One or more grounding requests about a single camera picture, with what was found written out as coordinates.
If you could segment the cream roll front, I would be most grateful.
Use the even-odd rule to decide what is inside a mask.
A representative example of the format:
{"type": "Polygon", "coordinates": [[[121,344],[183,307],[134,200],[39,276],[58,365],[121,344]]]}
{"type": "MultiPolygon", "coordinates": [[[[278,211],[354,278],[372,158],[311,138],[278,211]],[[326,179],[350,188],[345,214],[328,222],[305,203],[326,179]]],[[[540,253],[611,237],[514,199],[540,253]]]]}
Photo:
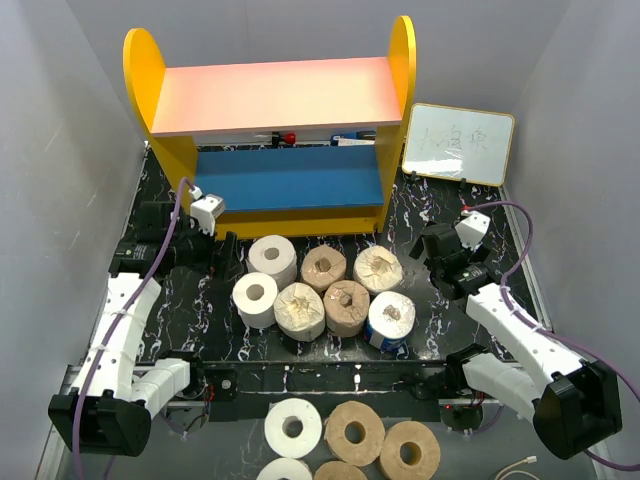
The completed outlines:
{"type": "Polygon", "coordinates": [[[273,308],[280,329],[298,342],[312,342],[325,329],[323,300],[309,285],[294,282],[285,287],[277,295],[273,308]]]}

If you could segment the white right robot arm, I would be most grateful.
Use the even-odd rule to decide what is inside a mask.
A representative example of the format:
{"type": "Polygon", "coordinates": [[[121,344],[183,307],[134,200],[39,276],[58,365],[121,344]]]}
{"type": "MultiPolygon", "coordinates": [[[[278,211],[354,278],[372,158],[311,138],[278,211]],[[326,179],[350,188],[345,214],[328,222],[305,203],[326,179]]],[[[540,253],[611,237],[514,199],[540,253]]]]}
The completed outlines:
{"type": "Polygon", "coordinates": [[[460,397],[478,391],[499,400],[533,425],[552,454],[569,459],[621,430],[616,375],[603,362],[588,361],[545,336],[500,286],[481,244],[488,224],[479,213],[456,225],[428,222],[410,252],[424,260],[441,295],[459,301],[518,363],[511,366],[472,344],[447,356],[442,388],[460,397]]]}

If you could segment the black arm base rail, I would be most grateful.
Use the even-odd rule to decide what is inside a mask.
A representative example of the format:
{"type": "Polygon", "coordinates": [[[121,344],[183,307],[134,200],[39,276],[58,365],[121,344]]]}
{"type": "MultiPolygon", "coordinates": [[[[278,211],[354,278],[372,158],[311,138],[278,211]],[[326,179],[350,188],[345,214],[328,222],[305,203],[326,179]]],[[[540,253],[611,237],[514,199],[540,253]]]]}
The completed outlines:
{"type": "Polygon", "coordinates": [[[442,361],[207,362],[200,379],[202,393],[176,397],[168,407],[202,409],[211,422],[230,422],[263,418],[287,398],[312,403],[323,418],[342,402],[359,401],[382,418],[423,422],[458,420],[470,409],[473,427],[498,407],[487,394],[457,393],[446,386],[442,361]]]}

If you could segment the cream roll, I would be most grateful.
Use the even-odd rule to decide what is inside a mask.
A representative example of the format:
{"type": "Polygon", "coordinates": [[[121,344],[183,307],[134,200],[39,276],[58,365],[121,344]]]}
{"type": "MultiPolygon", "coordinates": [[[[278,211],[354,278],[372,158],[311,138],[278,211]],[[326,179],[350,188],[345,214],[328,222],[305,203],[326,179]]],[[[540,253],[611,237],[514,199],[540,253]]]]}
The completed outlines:
{"type": "Polygon", "coordinates": [[[273,308],[280,329],[298,342],[312,342],[325,329],[323,300],[309,285],[294,282],[285,287],[277,295],[273,308]]]}
{"type": "Polygon", "coordinates": [[[377,295],[397,288],[403,278],[398,258],[382,246],[362,250],[354,262],[354,280],[370,294],[377,295]]]}

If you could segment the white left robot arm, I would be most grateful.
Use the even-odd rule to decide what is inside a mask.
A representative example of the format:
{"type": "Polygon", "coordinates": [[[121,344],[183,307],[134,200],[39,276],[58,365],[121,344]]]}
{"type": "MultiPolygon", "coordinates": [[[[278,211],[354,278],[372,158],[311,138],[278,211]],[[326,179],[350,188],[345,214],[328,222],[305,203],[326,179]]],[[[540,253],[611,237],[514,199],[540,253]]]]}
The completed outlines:
{"type": "Polygon", "coordinates": [[[52,396],[48,415],[70,450],[135,457],[152,419],[176,395],[200,396],[207,376],[195,353],[168,350],[136,376],[136,357],[165,278],[185,267],[227,280],[238,265],[237,236],[222,239],[215,222],[223,200],[206,195],[187,210],[171,202],[141,204],[139,224],[117,244],[104,310],[83,365],[66,394],[52,396]]]}

